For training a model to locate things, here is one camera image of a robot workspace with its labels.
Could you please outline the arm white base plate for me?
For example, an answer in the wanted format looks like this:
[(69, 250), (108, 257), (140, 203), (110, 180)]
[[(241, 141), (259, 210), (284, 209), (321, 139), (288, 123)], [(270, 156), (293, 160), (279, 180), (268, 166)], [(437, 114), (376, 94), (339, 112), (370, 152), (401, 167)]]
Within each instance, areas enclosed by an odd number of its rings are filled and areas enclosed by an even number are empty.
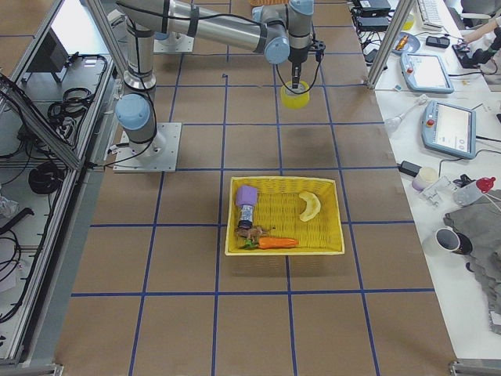
[(181, 33), (169, 32), (162, 34), (156, 32), (154, 34), (153, 52), (156, 54), (191, 53), (193, 46), (194, 38)]
[(180, 122), (160, 122), (153, 143), (142, 154), (145, 146), (132, 143), (116, 153), (112, 168), (121, 173), (174, 172), (182, 133)]

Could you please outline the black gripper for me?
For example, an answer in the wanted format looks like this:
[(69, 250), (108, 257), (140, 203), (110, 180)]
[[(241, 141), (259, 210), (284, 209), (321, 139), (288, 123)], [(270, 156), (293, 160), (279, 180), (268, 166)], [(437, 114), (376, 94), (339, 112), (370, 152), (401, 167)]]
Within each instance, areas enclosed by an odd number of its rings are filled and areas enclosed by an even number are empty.
[(316, 37), (290, 37), (290, 55), (288, 60), (292, 64), (291, 77), (292, 88), (297, 89), (301, 79), (301, 67), (308, 59), (310, 52), (315, 53), (317, 68), (313, 81), (316, 81), (320, 64), (324, 57), (325, 42), (318, 40)]

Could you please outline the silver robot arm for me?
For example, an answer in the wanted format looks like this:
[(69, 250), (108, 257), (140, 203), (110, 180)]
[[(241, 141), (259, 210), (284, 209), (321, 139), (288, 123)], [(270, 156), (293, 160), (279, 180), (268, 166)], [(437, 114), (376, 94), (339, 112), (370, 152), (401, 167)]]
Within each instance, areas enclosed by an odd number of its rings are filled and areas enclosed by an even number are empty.
[(251, 18), (216, 13), (181, 1), (119, 1), (117, 5), (124, 11), (128, 33), (127, 67), (123, 73), (128, 93), (115, 107), (132, 152), (124, 159), (127, 168), (157, 161), (167, 146), (152, 97), (156, 87), (156, 34), (179, 33), (245, 49), (263, 55), (274, 67), (290, 62), (291, 79), (282, 83), (281, 101), (290, 109), (308, 104), (313, 85), (301, 80), (302, 65), (311, 53), (321, 62), (325, 51), (324, 42), (317, 40), (312, 30), (312, 1), (258, 6)]

